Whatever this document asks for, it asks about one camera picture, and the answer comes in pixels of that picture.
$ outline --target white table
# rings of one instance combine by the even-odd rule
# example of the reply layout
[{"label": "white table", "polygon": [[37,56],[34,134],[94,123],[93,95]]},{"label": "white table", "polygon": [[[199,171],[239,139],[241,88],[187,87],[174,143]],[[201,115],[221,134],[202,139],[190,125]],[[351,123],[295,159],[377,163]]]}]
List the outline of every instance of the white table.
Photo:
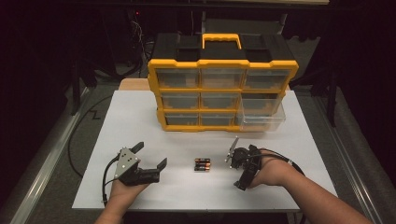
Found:
[{"label": "white table", "polygon": [[[151,184],[131,210],[162,212],[298,212],[299,207],[281,187],[258,186],[242,191],[233,185],[242,174],[224,159],[236,135],[238,147],[267,147],[295,161],[305,174],[336,195],[317,146],[293,91],[283,99],[286,121],[272,133],[164,132],[156,117],[151,91],[115,91],[73,204],[75,209],[102,209],[102,177],[106,165],[123,147],[140,141],[139,167],[155,168],[164,158],[167,167],[160,183]],[[210,158],[206,173],[193,171],[195,158]],[[109,169],[112,179],[116,163]]]}]

